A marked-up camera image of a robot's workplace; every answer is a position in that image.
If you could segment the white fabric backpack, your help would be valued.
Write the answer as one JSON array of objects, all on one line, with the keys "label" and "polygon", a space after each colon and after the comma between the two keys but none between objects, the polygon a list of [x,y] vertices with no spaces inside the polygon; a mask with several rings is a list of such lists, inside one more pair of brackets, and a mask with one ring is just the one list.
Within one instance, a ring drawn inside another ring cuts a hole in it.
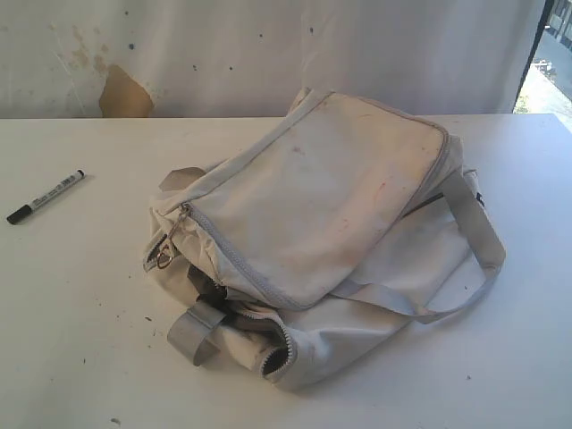
[{"label": "white fabric backpack", "polygon": [[159,189],[143,267],[186,307],[168,342],[283,390],[472,307],[506,257],[458,137],[335,92],[303,89],[250,147]]}]

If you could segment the black capped white marker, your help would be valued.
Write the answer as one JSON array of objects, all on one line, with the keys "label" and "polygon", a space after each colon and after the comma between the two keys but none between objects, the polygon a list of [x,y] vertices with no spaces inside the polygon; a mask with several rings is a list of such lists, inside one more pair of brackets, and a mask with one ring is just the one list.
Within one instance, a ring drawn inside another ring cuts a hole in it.
[{"label": "black capped white marker", "polygon": [[6,217],[6,221],[9,224],[15,225],[29,216],[33,215],[42,206],[55,199],[56,197],[63,194],[65,191],[75,186],[77,183],[85,178],[86,174],[82,170],[76,170],[73,174],[67,176],[63,180],[59,181],[52,189],[42,194],[39,197],[32,199],[29,203],[21,206],[19,209],[9,214]]}]

